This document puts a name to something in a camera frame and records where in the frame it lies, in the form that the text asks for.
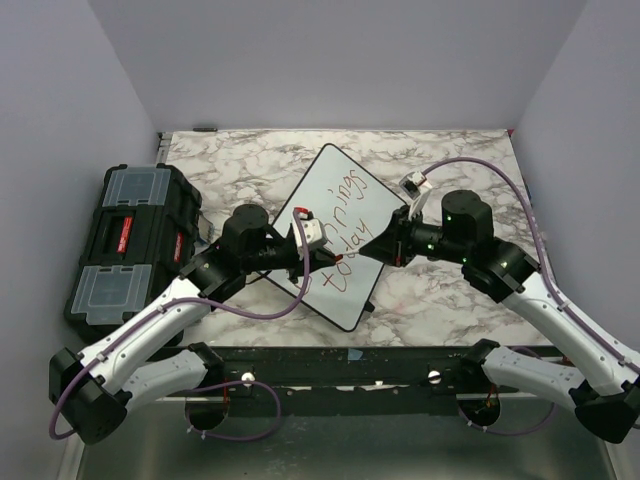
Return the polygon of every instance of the marble countertop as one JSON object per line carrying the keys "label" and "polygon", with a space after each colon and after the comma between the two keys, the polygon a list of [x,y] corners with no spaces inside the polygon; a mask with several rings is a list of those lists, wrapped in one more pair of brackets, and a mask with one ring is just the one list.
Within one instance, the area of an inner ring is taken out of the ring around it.
{"label": "marble countertop", "polygon": [[[493,162],[524,188],[509,137],[495,131],[364,132],[344,130],[243,130],[173,135],[167,163],[178,167],[203,196],[203,211],[220,232],[243,203],[262,205],[273,217],[326,143],[333,143],[392,190],[409,171],[453,156]],[[436,187],[425,221],[440,222],[448,191],[473,189],[493,208],[495,233],[535,257],[515,195],[479,165],[455,164],[429,177]],[[248,286],[229,304],[259,313],[282,310],[292,297],[268,281]],[[472,289],[460,267],[415,259],[407,268],[385,267],[371,302],[376,310],[345,333],[304,305],[278,320],[261,322],[214,312],[185,332],[184,344],[218,346],[439,346],[472,345],[490,338],[507,345],[547,344],[532,326]]]}

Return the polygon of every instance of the whiteboard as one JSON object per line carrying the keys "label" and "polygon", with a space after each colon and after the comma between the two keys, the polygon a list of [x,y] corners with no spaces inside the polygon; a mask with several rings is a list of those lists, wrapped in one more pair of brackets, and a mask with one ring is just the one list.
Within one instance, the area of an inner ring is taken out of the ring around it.
{"label": "whiteboard", "polygon": [[[404,204],[355,160],[328,143],[278,214],[274,228],[286,236],[293,208],[308,208],[325,226],[329,238],[326,246],[333,253],[344,254],[382,233],[391,213]],[[353,331],[382,267],[371,258],[345,255],[336,266],[311,274],[303,303],[338,328]],[[268,278],[292,295],[299,293],[286,271],[274,271]]]}

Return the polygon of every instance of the black metal frame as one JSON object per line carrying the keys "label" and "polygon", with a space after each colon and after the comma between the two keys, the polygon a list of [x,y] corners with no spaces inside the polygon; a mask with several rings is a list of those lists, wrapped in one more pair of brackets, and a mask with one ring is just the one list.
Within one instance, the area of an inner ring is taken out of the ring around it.
{"label": "black metal frame", "polygon": [[[484,375],[467,370],[464,359],[474,348],[360,347],[357,348],[362,353],[359,360],[349,360],[350,350],[354,349],[346,347],[217,347],[213,350],[224,361],[225,380],[240,380],[243,373],[252,372],[257,380],[276,390],[283,415],[357,416],[457,415],[456,395],[486,394],[490,387]],[[562,356],[555,347],[530,348],[542,357]],[[162,357],[175,355],[180,349],[163,349]],[[437,384],[429,381],[432,371],[440,373]],[[363,388],[376,382],[382,382],[387,388]],[[238,387],[227,395],[231,406],[229,416],[273,415],[273,398],[260,387]],[[186,407],[197,406],[198,402],[188,402]]]}

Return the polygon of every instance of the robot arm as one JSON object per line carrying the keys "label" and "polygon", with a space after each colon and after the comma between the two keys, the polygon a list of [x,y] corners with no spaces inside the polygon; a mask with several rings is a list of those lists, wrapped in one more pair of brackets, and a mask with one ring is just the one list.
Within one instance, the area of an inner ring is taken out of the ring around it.
{"label": "robot arm", "polygon": [[[414,205],[423,205],[425,193],[420,193],[419,183],[424,182],[415,180],[405,177],[401,187]],[[359,253],[396,267],[416,255],[462,265],[472,287],[530,322],[575,365],[551,364],[482,341],[471,355],[478,375],[573,410],[586,428],[610,442],[621,442],[636,422],[640,354],[575,307],[556,285],[550,292],[538,262],[494,236],[491,207],[474,192],[458,190],[444,196],[441,226],[423,223],[415,207],[399,208],[386,230]]]}
{"label": "robot arm", "polygon": [[[205,380],[207,384],[223,382],[222,360],[202,343],[169,359],[145,362],[178,332],[212,309],[222,308],[222,302],[244,288],[249,273],[287,269],[292,281],[304,273],[306,282],[311,271],[335,265],[339,257],[323,247],[327,239],[320,221],[305,209],[296,209],[294,215],[296,228],[283,238],[269,225],[263,208],[238,207],[220,238],[196,255],[140,313],[78,354],[68,349],[58,352],[49,365],[49,397],[72,432],[93,444],[113,432],[135,408],[194,389]],[[277,318],[293,310],[297,300],[278,314],[253,317]],[[55,432],[56,417],[50,434],[64,437]]]}

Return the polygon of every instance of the lavender wall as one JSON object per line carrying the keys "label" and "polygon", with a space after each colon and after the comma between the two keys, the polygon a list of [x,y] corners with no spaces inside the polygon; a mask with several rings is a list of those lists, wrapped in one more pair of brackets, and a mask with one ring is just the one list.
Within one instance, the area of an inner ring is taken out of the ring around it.
{"label": "lavender wall", "polygon": [[[514,137],[558,282],[636,350],[639,45],[640,2],[590,0]],[[627,442],[636,453],[638,433]]]}
{"label": "lavender wall", "polygon": [[157,137],[85,0],[0,9],[0,478],[55,478],[47,365],[105,170]]}
{"label": "lavender wall", "polygon": [[513,127],[584,0],[90,0],[159,130]]}

